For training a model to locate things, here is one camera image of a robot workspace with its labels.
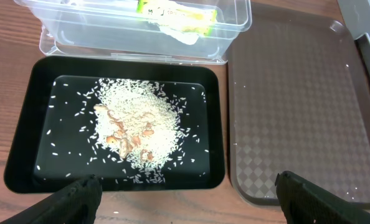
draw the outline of wooden table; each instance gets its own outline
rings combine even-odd
[[[255,1],[342,21],[337,0]],[[0,221],[47,196],[12,193],[2,179],[31,68],[43,57],[38,48],[40,32],[40,22],[26,7],[0,0]],[[227,150],[227,69],[210,68],[219,78]],[[278,208],[256,208],[244,202],[226,175],[213,190],[105,193],[95,223],[285,223],[285,219]]]

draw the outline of black object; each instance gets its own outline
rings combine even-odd
[[[370,213],[290,171],[278,174],[275,186],[287,223],[370,223]]]
[[[98,179],[91,175],[66,186],[1,223],[92,224],[101,198],[101,185]]]
[[[205,141],[208,141],[208,148],[197,147],[197,144],[194,144],[196,139],[188,137],[182,146],[183,152],[186,153],[186,160],[183,160],[184,164],[180,166],[179,163],[181,161],[176,161],[177,167],[174,168],[174,161],[172,161],[171,164],[166,163],[162,169],[166,182],[160,184],[149,184],[145,181],[143,184],[133,184],[131,179],[128,179],[127,182],[123,182],[122,179],[126,177],[123,176],[123,172],[121,171],[123,167],[121,165],[126,162],[117,164],[109,161],[111,163],[108,166],[107,161],[105,166],[97,165],[93,167],[91,164],[88,166],[86,161],[82,161],[81,163],[77,162],[77,160],[82,159],[78,156],[79,152],[82,153],[81,157],[83,157],[83,159],[89,160],[93,155],[90,146],[84,149],[82,143],[86,142],[86,139],[83,139],[82,142],[78,144],[70,143],[71,145],[66,146],[66,148],[70,149],[71,155],[67,153],[69,150],[59,153],[59,156],[53,158],[57,160],[57,164],[54,166],[47,166],[47,172],[43,174],[40,173],[41,175],[35,175],[37,169],[34,169],[34,167],[39,165],[36,164],[37,155],[45,150],[48,143],[48,141],[46,141],[44,144],[41,141],[42,135],[45,135],[45,132],[43,133],[44,123],[49,123],[51,125],[58,125],[59,123],[58,119],[46,121],[46,119],[49,118],[47,112],[49,110],[48,105],[50,100],[52,100],[50,99],[51,91],[53,88],[56,88],[54,94],[61,94],[53,99],[55,102],[58,102],[60,97],[73,98],[73,96],[78,96],[76,94],[76,91],[79,91],[78,88],[84,88],[80,86],[79,83],[84,83],[84,85],[86,84],[86,86],[88,86],[90,84],[87,80],[91,80],[90,83],[93,84],[91,87],[93,87],[95,86],[95,79],[97,80],[99,78],[129,78],[133,80],[149,80],[165,83],[164,88],[168,88],[168,92],[171,92],[171,94],[180,92],[185,95],[184,97],[186,97],[188,101],[187,108],[189,109],[191,109],[193,98],[196,97],[195,93],[197,93],[197,97],[201,99],[202,96],[200,91],[204,90],[206,102],[203,102],[203,105],[194,106],[192,111],[185,112],[190,114],[189,117],[191,120],[186,121],[186,118],[183,118],[185,114],[183,116],[181,115],[181,125],[183,123],[198,124],[200,128],[204,128],[206,130]],[[63,90],[59,89],[63,88],[59,85],[66,82],[68,86],[65,88],[72,91],[72,93],[63,93]],[[195,91],[191,89],[191,86],[198,86],[199,89],[196,88]],[[64,102],[65,100],[61,100],[60,104],[64,105]],[[56,109],[59,116],[64,113],[64,111],[61,111],[63,109],[59,109],[59,105],[55,105],[53,109]],[[70,117],[70,119],[74,118],[73,111],[68,113],[68,117]],[[66,123],[66,126],[62,131],[72,128],[73,133],[78,134],[78,130],[81,126],[77,127],[78,124],[67,123],[68,121],[68,119],[63,119],[62,123]],[[52,152],[56,150],[63,150],[61,146],[62,145],[58,146],[57,144],[55,148],[50,147],[48,155],[51,155]],[[199,160],[197,157],[191,157],[191,152],[195,150],[202,152],[202,155],[205,157],[200,157]],[[98,155],[95,157],[99,157],[98,162],[102,164],[102,158],[106,158],[106,156],[107,154],[99,155],[98,152]],[[174,152],[171,157],[176,159],[177,156],[182,156],[182,152]],[[209,163],[209,165],[205,169],[203,166],[197,166],[198,163]],[[73,182],[76,178],[87,174],[96,174],[99,177],[103,177],[101,184],[105,191],[209,189],[219,185],[224,178],[225,169],[219,88],[215,74],[209,69],[201,67],[119,62],[85,58],[47,57],[38,61],[34,65],[30,77],[26,97],[9,153],[4,181],[8,188],[18,193],[56,192]]]

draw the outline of black tray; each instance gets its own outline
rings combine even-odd
[[[173,166],[177,156],[182,155],[182,152],[175,151],[171,155],[173,161],[161,169],[165,182],[134,184],[127,176],[137,174],[137,170],[131,169],[126,161],[118,164],[106,159],[108,154],[115,154],[109,150],[97,149],[98,155],[95,156],[86,140],[89,134],[79,132],[82,124],[89,126],[90,133],[93,132],[89,120],[94,115],[74,116],[83,107],[84,100],[76,92],[86,92],[99,78],[159,82],[164,84],[169,97],[173,94],[186,97],[187,111],[181,115],[180,126],[191,127],[196,131],[191,134],[198,134],[204,144],[196,144],[190,134],[181,146],[187,155],[183,165],[176,161],[177,166]],[[56,98],[50,98],[51,92]],[[206,102],[202,100],[201,92],[204,92]],[[95,103],[88,103],[87,107],[91,108]],[[55,134],[45,135],[51,127]],[[99,157],[99,160],[87,165],[92,156]],[[41,170],[37,170],[38,165],[42,166]],[[55,192],[87,174],[98,175],[104,191],[210,189],[219,185],[225,169],[215,74],[201,67],[84,58],[48,57],[38,61],[30,77],[4,181],[9,189],[18,193]]]

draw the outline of wood grain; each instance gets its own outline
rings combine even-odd
[[[336,0],[256,1],[342,20]],[[47,196],[12,193],[2,179],[31,68],[43,57],[38,48],[40,27],[26,7],[0,0],[0,221]],[[226,151],[227,69],[209,68],[219,79]],[[244,202],[226,175],[212,190],[104,193],[95,223],[285,223],[285,219],[279,208]]]

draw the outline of pile of rice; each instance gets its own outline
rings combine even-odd
[[[157,82],[127,79],[99,79],[99,84],[97,93],[100,104],[114,111],[111,115],[124,123],[127,138],[133,146],[126,157],[131,167],[152,171],[161,169],[164,163],[172,160],[169,155],[178,150],[178,141],[184,136],[179,128],[179,113],[183,111],[171,104],[173,101],[168,100],[162,86]],[[119,144],[107,143],[107,137],[112,136],[118,126],[110,122],[111,118],[106,111],[96,110],[94,113],[97,116],[97,144],[119,153]],[[142,134],[147,123],[151,123],[154,131],[150,136]],[[139,136],[140,146],[133,144],[133,136]],[[141,159],[143,149],[152,153],[151,161]]]

